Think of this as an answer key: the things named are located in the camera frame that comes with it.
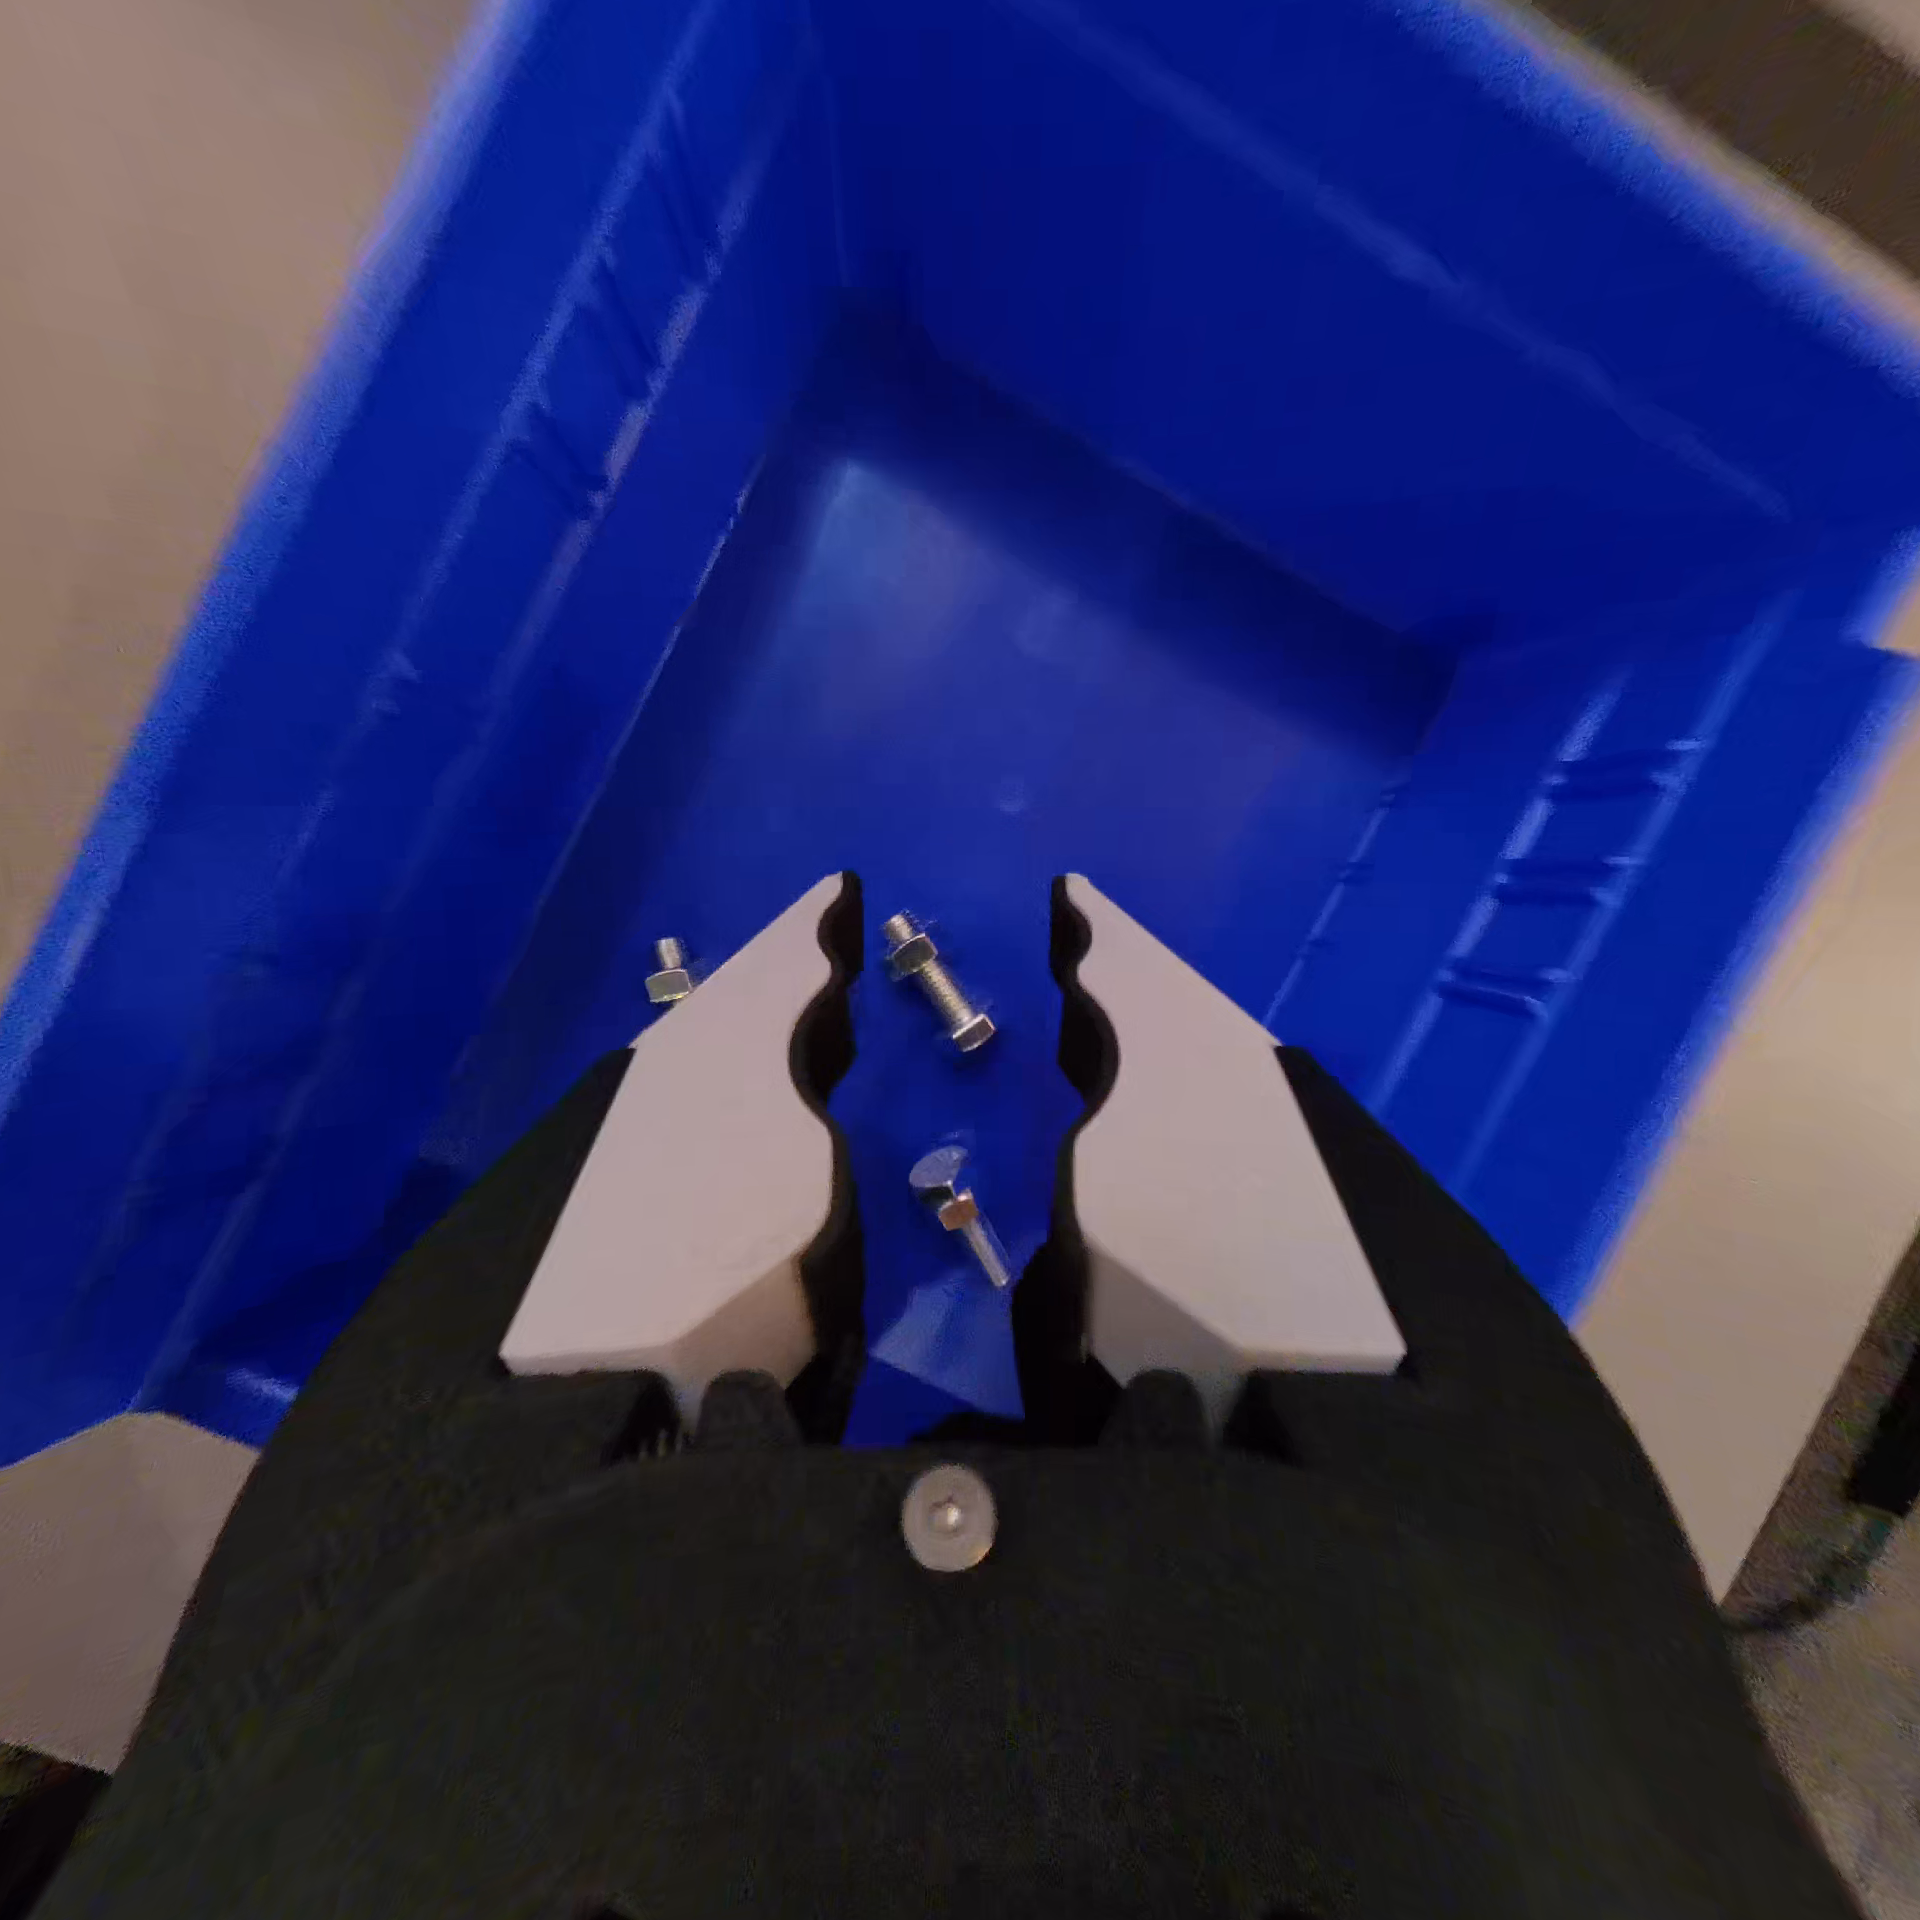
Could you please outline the blue plastic bin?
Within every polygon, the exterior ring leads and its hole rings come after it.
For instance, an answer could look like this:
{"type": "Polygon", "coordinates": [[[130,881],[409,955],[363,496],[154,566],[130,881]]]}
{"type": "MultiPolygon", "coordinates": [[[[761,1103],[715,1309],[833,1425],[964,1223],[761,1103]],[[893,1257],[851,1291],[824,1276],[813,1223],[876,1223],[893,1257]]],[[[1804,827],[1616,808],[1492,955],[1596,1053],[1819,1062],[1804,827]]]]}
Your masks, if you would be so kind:
{"type": "Polygon", "coordinates": [[[264,1441],[824,876],[872,1315],[1089,876],[1576,1315],[1914,694],[1916,327],[1478,5],[508,5],[5,1013],[5,1463],[264,1441]]]}

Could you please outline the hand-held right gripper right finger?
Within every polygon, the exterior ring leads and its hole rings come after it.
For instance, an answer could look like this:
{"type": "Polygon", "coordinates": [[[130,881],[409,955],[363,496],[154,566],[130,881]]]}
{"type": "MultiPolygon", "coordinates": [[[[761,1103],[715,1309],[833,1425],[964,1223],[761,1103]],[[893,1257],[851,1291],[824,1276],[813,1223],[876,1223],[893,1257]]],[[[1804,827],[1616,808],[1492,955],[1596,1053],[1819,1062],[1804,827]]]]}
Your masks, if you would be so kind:
{"type": "Polygon", "coordinates": [[[1052,881],[1048,959],[1081,1111],[1017,1281],[1037,1436],[1097,1436],[1149,1373],[1210,1433],[1253,1376],[1392,1377],[1405,1337],[1274,1035],[1089,876],[1052,881]]]}

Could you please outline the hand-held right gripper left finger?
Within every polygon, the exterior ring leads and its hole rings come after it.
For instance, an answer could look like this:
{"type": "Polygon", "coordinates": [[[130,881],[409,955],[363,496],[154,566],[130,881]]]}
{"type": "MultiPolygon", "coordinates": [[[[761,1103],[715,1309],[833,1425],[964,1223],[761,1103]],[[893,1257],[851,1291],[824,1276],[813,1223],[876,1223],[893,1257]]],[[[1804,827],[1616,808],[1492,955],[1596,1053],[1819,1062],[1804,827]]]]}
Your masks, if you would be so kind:
{"type": "Polygon", "coordinates": [[[844,1430],[867,1247],[830,1097],[861,920],[858,876],[825,876],[636,1038],[501,1337],[512,1376],[656,1376],[690,1424],[754,1371],[844,1430]]]}

